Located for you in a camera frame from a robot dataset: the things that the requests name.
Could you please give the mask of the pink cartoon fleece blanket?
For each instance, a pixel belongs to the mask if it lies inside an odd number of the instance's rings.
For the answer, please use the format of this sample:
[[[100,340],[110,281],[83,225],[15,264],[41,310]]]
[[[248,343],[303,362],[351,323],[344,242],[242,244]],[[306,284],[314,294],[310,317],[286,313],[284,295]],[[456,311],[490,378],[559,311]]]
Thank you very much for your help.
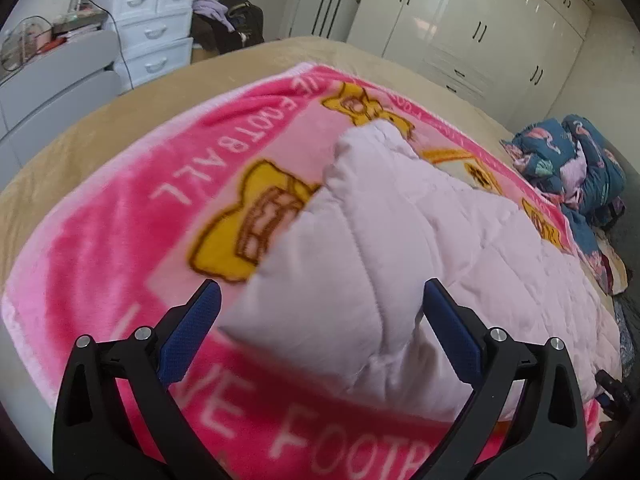
[[[424,162],[512,200],[541,238],[580,261],[559,209],[470,136],[390,89],[299,64],[159,126],[38,224],[1,312],[43,399],[55,404],[80,335],[128,336],[208,279],[221,313],[231,307],[322,188],[338,139],[378,120]],[[453,422],[334,396],[269,365],[218,321],[169,392],[235,478],[407,479]]]

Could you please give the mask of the lilac garment on pile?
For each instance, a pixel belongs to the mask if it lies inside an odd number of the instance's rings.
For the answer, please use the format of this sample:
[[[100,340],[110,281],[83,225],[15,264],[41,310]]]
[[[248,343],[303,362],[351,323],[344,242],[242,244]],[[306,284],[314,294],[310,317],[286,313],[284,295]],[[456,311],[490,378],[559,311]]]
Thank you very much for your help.
[[[218,0],[193,0],[192,9],[195,14],[223,24],[228,32],[235,31],[235,27],[227,18],[228,8]]]

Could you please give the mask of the white wardrobe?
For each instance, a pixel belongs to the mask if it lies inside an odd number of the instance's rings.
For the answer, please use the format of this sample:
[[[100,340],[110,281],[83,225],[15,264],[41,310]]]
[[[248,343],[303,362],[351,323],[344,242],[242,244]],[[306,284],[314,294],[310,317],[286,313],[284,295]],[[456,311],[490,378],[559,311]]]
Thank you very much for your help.
[[[518,132],[549,115],[590,18],[582,0],[361,0],[347,41]]]

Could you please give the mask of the dark clothes pile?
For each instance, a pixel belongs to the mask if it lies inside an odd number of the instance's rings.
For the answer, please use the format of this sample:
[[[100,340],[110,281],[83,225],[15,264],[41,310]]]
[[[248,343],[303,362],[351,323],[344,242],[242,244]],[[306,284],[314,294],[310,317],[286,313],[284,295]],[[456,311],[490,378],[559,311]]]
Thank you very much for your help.
[[[264,12],[250,0],[193,0],[191,36],[205,51],[217,54],[265,42]]]

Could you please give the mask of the grey white cabinet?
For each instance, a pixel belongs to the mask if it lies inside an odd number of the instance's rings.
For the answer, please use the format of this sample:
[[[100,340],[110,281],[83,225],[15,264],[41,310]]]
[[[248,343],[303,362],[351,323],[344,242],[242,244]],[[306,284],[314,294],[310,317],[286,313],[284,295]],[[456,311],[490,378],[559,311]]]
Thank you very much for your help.
[[[1,81],[1,185],[78,120],[114,100],[120,77],[114,32],[89,32]]]

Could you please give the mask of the white drawer chest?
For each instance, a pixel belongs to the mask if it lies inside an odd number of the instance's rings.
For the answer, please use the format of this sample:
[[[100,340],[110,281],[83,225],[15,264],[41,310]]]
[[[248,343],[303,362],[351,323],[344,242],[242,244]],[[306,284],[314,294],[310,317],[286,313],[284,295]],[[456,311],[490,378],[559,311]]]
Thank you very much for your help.
[[[94,0],[119,40],[114,71],[122,92],[191,63],[193,0]]]

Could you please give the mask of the tan bed cover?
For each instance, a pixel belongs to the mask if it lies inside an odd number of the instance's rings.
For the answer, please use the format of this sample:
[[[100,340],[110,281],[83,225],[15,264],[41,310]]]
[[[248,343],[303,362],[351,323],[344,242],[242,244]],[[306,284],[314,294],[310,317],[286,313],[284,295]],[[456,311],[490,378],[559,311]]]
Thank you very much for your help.
[[[147,133],[208,98],[289,70],[326,64],[382,84],[462,129],[500,159],[506,129],[433,81],[349,44],[294,38],[180,68],[108,103],[62,132],[1,193],[1,275],[6,278],[38,224],[65,195]]]

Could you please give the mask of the pink quilted jacket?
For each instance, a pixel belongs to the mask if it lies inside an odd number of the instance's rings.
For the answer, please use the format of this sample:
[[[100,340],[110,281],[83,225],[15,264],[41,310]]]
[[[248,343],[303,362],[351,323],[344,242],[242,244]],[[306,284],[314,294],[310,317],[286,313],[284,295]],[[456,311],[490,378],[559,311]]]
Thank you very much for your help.
[[[598,370],[620,370],[620,331],[580,261],[512,200],[424,162],[382,120],[338,139],[322,188],[218,327],[334,396],[452,422],[471,389],[422,315],[431,278],[518,341],[562,339],[584,400]]]

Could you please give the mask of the blue flamingo print duvet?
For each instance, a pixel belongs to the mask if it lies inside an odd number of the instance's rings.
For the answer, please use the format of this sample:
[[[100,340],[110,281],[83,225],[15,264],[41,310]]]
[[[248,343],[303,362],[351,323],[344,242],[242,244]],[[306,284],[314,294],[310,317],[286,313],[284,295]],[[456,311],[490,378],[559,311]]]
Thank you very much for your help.
[[[617,219],[614,202],[626,185],[603,134],[587,118],[569,114],[535,122],[502,146],[521,176],[560,207],[586,263],[602,268],[593,230]]]

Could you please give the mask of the white door with stripes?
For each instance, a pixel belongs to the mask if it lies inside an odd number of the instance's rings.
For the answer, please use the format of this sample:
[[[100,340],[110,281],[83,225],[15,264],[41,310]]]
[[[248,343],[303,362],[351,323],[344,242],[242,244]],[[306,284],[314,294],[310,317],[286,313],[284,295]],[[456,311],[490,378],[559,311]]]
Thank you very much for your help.
[[[288,0],[279,38],[315,36],[345,42],[361,0]]]

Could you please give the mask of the yellow red folded blanket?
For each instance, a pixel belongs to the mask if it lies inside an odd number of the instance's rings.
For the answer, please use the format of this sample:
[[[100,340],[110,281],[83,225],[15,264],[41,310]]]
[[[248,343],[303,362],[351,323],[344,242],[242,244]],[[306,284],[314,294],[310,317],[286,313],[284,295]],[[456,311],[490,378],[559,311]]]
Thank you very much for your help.
[[[623,259],[616,252],[601,230],[596,231],[596,240],[608,274],[608,294],[617,296],[628,288],[629,276]]]

